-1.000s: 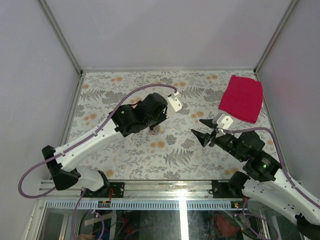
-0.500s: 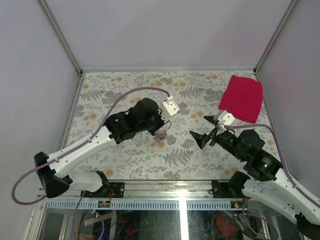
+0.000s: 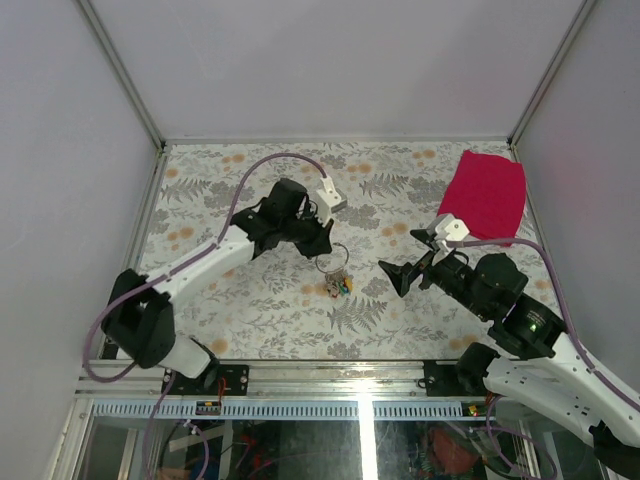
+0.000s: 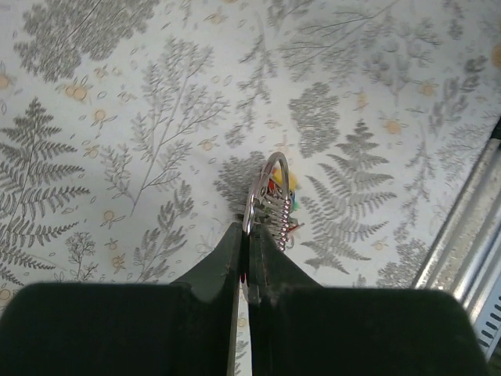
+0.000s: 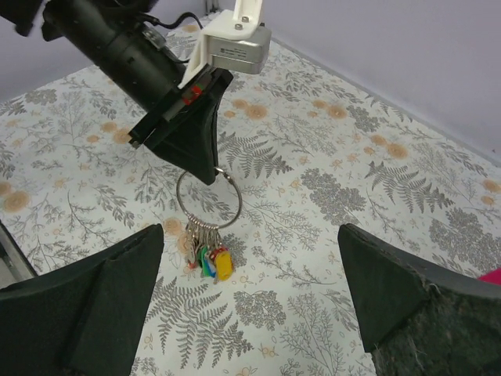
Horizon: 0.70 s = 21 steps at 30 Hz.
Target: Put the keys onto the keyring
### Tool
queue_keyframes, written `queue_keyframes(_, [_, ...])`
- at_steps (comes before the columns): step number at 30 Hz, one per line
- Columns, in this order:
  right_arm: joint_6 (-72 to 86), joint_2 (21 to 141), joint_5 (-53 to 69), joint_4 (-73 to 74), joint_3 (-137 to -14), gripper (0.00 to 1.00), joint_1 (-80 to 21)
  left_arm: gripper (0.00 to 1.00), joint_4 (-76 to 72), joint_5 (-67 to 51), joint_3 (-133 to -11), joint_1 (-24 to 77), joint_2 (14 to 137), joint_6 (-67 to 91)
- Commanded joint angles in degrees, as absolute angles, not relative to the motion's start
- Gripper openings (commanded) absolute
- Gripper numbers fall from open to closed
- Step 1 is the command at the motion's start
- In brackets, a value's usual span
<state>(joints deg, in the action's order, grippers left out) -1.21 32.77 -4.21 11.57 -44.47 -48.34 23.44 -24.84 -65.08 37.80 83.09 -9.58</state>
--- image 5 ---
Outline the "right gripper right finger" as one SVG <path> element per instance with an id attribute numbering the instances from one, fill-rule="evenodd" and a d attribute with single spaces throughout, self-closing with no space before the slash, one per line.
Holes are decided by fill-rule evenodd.
<path id="1" fill-rule="evenodd" d="M 378 375 L 498 375 L 500 287 L 353 224 L 337 235 L 362 345 Z"/>

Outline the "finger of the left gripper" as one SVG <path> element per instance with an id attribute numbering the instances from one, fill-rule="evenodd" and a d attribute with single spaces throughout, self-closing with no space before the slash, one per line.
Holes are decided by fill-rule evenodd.
<path id="1" fill-rule="evenodd" d="M 218 108 L 217 103 L 203 103 L 163 123 L 150 136 L 150 150 L 211 185 L 218 174 Z"/>

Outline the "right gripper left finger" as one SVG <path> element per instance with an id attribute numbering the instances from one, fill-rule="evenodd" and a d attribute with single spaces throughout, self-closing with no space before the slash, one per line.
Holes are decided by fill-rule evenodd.
<path id="1" fill-rule="evenodd" d="M 128 375 L 164 250 L 159 224 L 1 290 L 3 375 Z"/>

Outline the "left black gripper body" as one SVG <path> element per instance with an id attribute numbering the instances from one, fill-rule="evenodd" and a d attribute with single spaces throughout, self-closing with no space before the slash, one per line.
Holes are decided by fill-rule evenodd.
<path id="1" fill-rule="evenodd" d="M 230 71 L 205 67 L 186 87 L 173 88 L 128 133 L 134 148 L 154 149 L 182 127 L 210 122 L 216 107 L 233 80 Z"/>

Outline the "yellow key tag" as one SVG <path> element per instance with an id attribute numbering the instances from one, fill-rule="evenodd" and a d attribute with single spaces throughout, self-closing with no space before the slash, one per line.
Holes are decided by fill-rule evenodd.
<path id="1" fill-rule="evenodd" d="M 232 256 L 229 251 L 219 252 L 214 260 L 219 280 L 228 280 L 233 273 Z"/>

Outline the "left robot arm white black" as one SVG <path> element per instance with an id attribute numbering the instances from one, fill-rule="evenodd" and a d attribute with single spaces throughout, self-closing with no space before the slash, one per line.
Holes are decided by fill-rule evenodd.
<path id="1" fill-rule="evenodd" d="M 152 1 L 3 1 L 1 17 L 27 37 L 37 13 L 42 36 L 65 38 L 144 111 L 129 132 L 145 146 L 211 185 L 218 174 L 218 108 L 233 75 L 204 66 L 182 85 L 183 63 L 144 24 Z"/>

